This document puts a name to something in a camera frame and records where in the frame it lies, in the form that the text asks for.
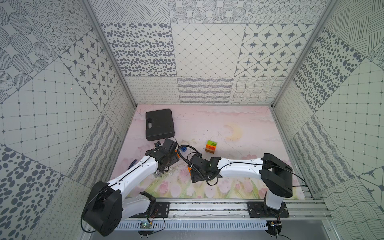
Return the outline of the tan 2x4 lego plate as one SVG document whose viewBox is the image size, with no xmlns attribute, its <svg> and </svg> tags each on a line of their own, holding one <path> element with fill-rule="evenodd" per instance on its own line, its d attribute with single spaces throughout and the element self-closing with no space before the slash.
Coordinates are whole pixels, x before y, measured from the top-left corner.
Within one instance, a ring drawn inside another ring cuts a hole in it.
<svg viewBox="0 0 384 240">
<path fill-rule="evenodd" d="M 208 153 L 211 153 L 211 154 L 214 154 L 215 151 L 214 150 L 211 150 L 211 149 L 205 149 L 205 152 L 208 152 Z"/>
</svg>

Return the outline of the orange 2x4 lego plate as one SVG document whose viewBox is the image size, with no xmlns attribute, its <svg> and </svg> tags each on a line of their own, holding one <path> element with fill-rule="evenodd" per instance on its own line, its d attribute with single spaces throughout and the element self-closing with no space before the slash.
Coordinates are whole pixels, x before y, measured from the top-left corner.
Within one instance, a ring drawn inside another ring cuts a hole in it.
<svg viewBox="0 0 384 240">
<path fill-rule="evenodd" d="M 211 150 L 211 151 L 215 151 L 216 150 L 216 146 L 206 145 L 206 149 L 207 150 Z"/>
</svg>

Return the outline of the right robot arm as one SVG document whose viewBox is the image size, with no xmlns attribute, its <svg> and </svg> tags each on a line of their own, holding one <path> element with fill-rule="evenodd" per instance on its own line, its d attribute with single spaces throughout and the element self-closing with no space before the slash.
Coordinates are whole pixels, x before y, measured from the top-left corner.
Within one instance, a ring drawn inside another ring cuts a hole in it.
<svg viewBox="0 0 384 240">
<path fill-rule="evenodd" d="M 209 161 L 195 154 L 188 167 L 193 183 L 231 177 L 262 180 L 268 188 L 265 207 L 270 210 L 279 211 L 283 200 L 293 196 L 293 169 L 269 153 L 251 160 L 212 157 Z"/>
</svg>

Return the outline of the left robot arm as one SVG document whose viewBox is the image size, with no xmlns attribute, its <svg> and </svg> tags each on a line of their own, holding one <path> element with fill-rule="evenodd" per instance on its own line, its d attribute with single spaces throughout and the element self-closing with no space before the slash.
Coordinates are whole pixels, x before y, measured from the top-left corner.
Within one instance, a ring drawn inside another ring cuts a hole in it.
<svg viewBox="0 0 384 240">
<path fill-rule="evenodd" d="M 156 198 L 147 192 L 127 198 L 128 194 L 146 177 L 168 170 L 178 162 L 175 150 L 162 153 L 151 150 L 132 168 L 105 183 L 99 181 L 91 189 L 81 214 L 80 223 L 86 222 L 102 236 L 111 234 L 122 220 L 134 216 L 150 218 L 158 212 Z"/>
</svg>

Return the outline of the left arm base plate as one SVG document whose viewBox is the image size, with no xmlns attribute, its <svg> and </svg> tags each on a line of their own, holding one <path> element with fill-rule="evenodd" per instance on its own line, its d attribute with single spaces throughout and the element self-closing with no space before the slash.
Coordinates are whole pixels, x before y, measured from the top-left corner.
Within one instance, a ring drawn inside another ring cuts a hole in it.
<svg viewBox="0 0 384 240">
<path fill-rule="evenodd" d="M 149 210 L 142 214 L 136 214 L 131 218 L 150 218 L 155 216 L 156 218 L 168 218 L 170 211 L 170 202 L 156 202 L 150 204 Z"/>
</svg>

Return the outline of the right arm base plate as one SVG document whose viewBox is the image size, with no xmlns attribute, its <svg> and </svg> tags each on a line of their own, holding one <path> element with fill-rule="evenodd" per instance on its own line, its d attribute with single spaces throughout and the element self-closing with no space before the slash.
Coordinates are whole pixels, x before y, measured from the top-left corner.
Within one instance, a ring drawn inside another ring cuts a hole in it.
<svg viewBox="0 0 384 240">
<path fill-rule="evenodd" d="M 250 218 L 289 218 L 290 214 L 285 202 L 282 202 L 280 209 L 275 210 L 267 207 L 264 202 L 247 202 L 247 209 Z"/>
</svg>

